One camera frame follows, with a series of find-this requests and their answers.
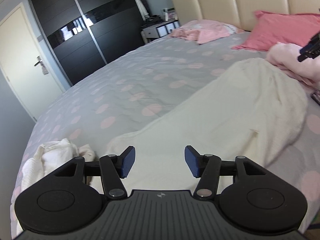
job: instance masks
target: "white fleece blanket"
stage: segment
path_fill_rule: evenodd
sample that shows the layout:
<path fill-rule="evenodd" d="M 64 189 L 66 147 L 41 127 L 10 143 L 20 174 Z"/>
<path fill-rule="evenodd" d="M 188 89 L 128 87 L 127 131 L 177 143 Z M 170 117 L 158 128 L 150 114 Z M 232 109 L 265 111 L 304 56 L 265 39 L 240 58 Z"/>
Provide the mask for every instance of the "white fleece blanket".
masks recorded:
<path fill-rule="evenodd" d="M 220 78 L 140 131 L 111 141 L 106 154 L 129 145 L 136 160 L 123 180 L 132 189 L 193 191 L 198 179 L 184 160 L 192 145 L 201 155 L 233 161 L 245 155 L 266 166 L 292 143 L 303 126 L 305 92 L 295 79 L 261 58 L 233 64 Z M 220 179 L 219 191 L 232 183 Z M 101 182 L 91 186 L 102 193 Z"/>
<path fill-rule="evenodd" d="M 95 158 L 94 151 L 86 144 L 79 149 L 67 138 L 61 141 L 51 141 L 41 144 L 33 158 L 28 159 L 22 167 L 21 191 L 27 189 L 37 181 L 48 175 L 61 165 L 76 156 L 84 157 L 86 162 Z M 17 235 L 22 232 L 20 224 L 17 224 Z"/>

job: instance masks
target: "white nightstand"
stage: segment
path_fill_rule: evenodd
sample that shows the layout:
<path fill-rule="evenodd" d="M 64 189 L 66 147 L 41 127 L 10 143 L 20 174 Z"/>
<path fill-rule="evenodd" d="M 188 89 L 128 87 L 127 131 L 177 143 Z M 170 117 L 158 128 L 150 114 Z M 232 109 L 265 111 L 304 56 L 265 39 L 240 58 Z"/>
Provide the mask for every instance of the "white nightstand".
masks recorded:
<path fill-rule="evenodd" d="M 141 36 L 144 40 L 144 43 L 147 44 L 151 41 L 154 41 L 158 38 L 166 36 L 172 33 L 173 29 L 179 28 L 178 20 L 170 20 L 156 25 L 152 25 L 148 28 L 145 28 L 141 32 Z"/>

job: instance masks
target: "round pad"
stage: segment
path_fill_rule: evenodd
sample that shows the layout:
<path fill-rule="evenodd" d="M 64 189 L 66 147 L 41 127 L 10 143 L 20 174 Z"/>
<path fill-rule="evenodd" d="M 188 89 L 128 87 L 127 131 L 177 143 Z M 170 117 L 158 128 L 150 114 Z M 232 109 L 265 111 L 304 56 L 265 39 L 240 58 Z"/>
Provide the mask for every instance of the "round pad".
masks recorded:
<path fill-rule="evenodd" d="M 102 209 L 100 194 L 73 177 L 48 175 L 23 191 L 15 212 L 24 230 L 50 235 L 75 231 Z"/>
<path fill-rule="evenodd" d="M 271 188 L 257 188 L 247 194 L 249 203 L 257 208 L 274 209 L 280 207 L 284 197 L 278 191 Z"/>
<path fill-rule="evenodd" d="M 50 190 L 38 198 L 38 205 L 44 210 L 58 212 L 72 206 L 75 197 L 65 190 Z"/>
<path fill-rule="evenodd" d="M 240 179 L 224 189 L 219 206 L 231 223 L 258 234 L 298 229 L 307 211 L 303 194 L 275 175 Z"/>

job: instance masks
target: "black sliding wardrobe door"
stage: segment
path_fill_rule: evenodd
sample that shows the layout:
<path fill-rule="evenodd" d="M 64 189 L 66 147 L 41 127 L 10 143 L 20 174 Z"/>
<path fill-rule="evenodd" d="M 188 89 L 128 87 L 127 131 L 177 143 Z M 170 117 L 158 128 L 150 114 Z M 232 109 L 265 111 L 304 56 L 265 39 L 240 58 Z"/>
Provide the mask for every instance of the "black sliding wardrobe door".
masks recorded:
<path fill-rule="evenodd" d="M 44 35 L 72 84 L 144 44 L 135 0 L 77 1 L 83 17 L 75 0 L 31 0 Z"/>
<path fill-rule="evenodd" d="M 135 0 L 78 0 L 106 61 L 142 46 L 142 17 Z"/>

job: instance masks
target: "gray polka dot duvet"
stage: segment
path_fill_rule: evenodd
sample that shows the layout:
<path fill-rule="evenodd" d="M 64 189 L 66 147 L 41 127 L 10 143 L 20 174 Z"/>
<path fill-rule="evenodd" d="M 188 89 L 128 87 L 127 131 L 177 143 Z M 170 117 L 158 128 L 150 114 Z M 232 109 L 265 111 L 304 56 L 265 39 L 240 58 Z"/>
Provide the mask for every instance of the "gray polka dot duvet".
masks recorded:
<path fill-rule="evenodd" d="M 12 203 L 21 190 L 21 168 L 41 143 L 69 138 L 78 147 L 90 144 L 97 156 L 103 156 L 114 137 L 138 131 L 163 116 L 234 62 L 264 58 L 264 52 L 230 49 L 247 37 L 248 33 L 234 34 L 203 45 L 162 38 L 129 52 L 73 86 L 36 123 L 23 155 Z M 308 213 L 301 231 L 308 227 L 320 206 L 319 135 L 320 107 L 310 99 L 298 141 L 267 167 L 306 196 Z M 13 204 L 11 221 L 15 237 Z"/>

